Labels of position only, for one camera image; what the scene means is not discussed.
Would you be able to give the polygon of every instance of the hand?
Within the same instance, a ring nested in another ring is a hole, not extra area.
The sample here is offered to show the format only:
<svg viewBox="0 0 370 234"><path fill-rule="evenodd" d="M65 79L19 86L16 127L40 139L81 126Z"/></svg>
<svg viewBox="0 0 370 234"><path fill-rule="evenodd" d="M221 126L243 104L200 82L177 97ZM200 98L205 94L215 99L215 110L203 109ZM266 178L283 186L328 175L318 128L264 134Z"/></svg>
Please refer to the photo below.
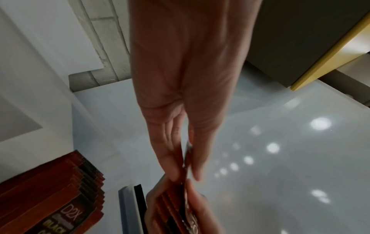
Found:
<svg viewBox="0 0 370 234"><path fill-rule="evenodd" d="M261 0L131 0L131 74L150 142L179 180L185 115L193 176L202 179L246 58Z"/></svg>
<svg viewBox="0 0 370 234"><path fill-rule="evenodd" d="M157 198L173 185L173 182L164 175L155 187L146 195L147 211L145 212L145 225L149 234L167 233L162 226L160 217L156 214ZM188 202L197 217L201 234L223 234L225 233L216 217L212 213L206 198L200 195L194 188L190 179L186 181Z"/></svg>

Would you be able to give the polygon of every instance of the bright light spot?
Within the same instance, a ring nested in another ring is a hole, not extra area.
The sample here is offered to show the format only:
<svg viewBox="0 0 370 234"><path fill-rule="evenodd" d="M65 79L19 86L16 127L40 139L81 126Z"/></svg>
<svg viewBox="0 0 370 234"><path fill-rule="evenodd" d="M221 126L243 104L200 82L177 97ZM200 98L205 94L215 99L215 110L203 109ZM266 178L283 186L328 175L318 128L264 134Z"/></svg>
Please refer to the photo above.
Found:
<svg viewBox="0 0 370 234"><path fill-rule="evenodd" d="M232 148L235 150L235 151L238 151L240 149L240 145L239 143L235 142L234 144L232 144Z"/></svg>
<svg viewBox="0 0 370 234"><path fill-rule="evenodd" d="M310 125L313 129L321 131L330 128L331 121L328 118L320 117L312 120Z"/></svg>
<svg viewBox="0 0 370 234"><path fill-rule="evenodd" d="M327 194L324 191L321 191L321 190L318 190L318 189L312 190L311 194L314 197L326 197L327 196Z"/></svg>
<svg viewBox="0 0 370 234"><path fill-rule="evenodd" d="M280 150L280 146L276 143L270 143L266 148L269 153L277 153Z"/></svg>
<svg viewBox="0 0 370 234"><path fill-rule="evenodd" d="M301 103L301 100L299 98L293 98L292 100L288 101L284 104L284 107L287 109L294 109Z"/></svg>
<svg viewBox="0 0 370 234"><path fill-rule="evenodd" d="M231 168L233 171L237 171L237 170L239 170L239 166L238 166L236 163L232 163L232 164L230 164L230 168Z"/></svg>
<svg viewBox="0 0 370 234"><path fill-rule="evenodd" d="M251 132L253 134L255 134L256 136L259 136L262 133L261 129L259 129L259 127L257 125L254 126L253 128L251 128Z"/></svg>
<svg viewBox="0 0 370 234"><path fill-rule="evenodd" d="M322 203L325 203L325 204L329 204L330 203L330 199L327 198L327 197L320 197L319 198L319 201L322 202Z"/></svg>
<svg viewBox="0 0 370 234"><path fill-rule="evenodd" d="M221 168L220 169L220 173L222 174L222 175L227 175L227 169L226 168Z"/></svg>
<svg viewBox="0 0 370 234"><path fill-rule="evenodd" d="M247 165L253 165L254 164L254 159L251 156L245 156L244 157L244 162Z"/></svg>

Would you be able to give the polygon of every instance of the grout line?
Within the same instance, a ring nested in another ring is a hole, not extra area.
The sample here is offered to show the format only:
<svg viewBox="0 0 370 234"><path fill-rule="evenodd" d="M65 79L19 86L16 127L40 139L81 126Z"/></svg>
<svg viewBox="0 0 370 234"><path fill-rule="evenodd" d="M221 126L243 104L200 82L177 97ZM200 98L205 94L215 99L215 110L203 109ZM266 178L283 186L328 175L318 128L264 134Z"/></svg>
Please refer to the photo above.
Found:
<svg viewBox="0 0 370 234"><path fill-rule="evenodd" d="M95 77L94 77L94 75L91 73L91 71L88 71L87 73L89 74L90 78L91 78L93 81L95 81L95 83L96 83L98 86L100 86L99 82L95 79Z"/></svg>
<svg viewBox="0 0 370 234"><path fill-rule="evenodd" d="M108 55L107 55L107 52L106 52L106 51L105 51L105 49L104 49L103 44L102 44L102 43L101 43L101 41L100 41L99 35L97 34L97 32L96 32L96 30L95 30L95 28L94 28L94 25L92 24L92 22L91 22L91 20L90 20L90 18L89 18L89 15L87 14L87 11L86 11L86 9L85 9L85 6L84 6L84 4L82 3L82 0L78 0L78 2L79 2L79 4L81 5L81 7L82 7L82 9L83 9L83 12L84 12L85 17L87 18L88 24L89 24L89 25L90 25L90 27L92 28L92 31L93 31L94 36L97 38L97 42L98 42L99 46L102 48L102 51L103 51L103 53L104 53L105 57L107 58L107 60L108 60L108 62L109 62L109 64L110 64L110 66L112 67L112 70L113 70L113 73L114 73L114 77L115 77L115 79L116 79L116 82L118 82L118 81L119 81L119 79L118 79L117 73L116 73L116 71L114 70L114 68L113 68L113 66L112 66L112 63L111 63L111 61L110 61L110 59L109 59L109 57L108 57Z"/></svg>
<svg viewBox="0 0 370 234"><path fill-rule="evenodd" d="M119 20L118 20L118 15L117 15L117 12L116 12L116 8L114 7L114 4L113 4L113 1L112 0L108 0L108 1L109 1L109 4L111 5L111 10L112 10L113 15L114 15L114 20L116 22L119 35L121 36L121 40L123 41L124 48L126 49L126 53L128 54L128 56L130 56L130 52L128 51L128 48L127 48L127 45L126 45L126 40L124 39L124 36L123 36L122 28L121 28L121 26L119 24Z"/></svg>
<svg viewBox="0 0 370 234"><path fill-rule="evenodd" d="M108 17L98 17L98 18L91 18L91 21L97 21L97 20L114 20L113 16L108 16Z"/></svg>

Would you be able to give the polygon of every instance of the glossy white surface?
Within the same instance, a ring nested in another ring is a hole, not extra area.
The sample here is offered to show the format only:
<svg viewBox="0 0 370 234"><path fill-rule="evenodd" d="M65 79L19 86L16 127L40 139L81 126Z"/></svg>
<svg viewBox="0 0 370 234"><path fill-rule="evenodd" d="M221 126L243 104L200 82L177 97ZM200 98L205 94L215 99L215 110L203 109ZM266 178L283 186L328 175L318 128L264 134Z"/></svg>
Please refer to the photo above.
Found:
<svg viewBox="0 0 370 234"><path fill-rule="evenodd" d="M76 96L114 139L146 194L163 171L132 82ZM197 187L227 233L369 233L369 140L367 107L320 81L292 92L247 67Z"/></svg>

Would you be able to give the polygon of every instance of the yellow edge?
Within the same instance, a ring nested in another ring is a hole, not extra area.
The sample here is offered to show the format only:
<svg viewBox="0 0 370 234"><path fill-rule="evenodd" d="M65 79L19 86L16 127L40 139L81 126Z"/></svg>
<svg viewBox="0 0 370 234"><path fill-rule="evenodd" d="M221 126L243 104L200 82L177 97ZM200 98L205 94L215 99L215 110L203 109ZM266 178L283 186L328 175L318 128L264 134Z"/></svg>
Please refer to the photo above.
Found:
<svg viewBox="0 0 370 234"><path fill-rule="evenodd" d="M348 42L357 36L364 28L370 25L370 13L357 23L338 43L336 43L324 56L322 56L308 71L306 71L291 87L295 91L308 84L308 79L315 74L324 64L336 55Z"/></svg>

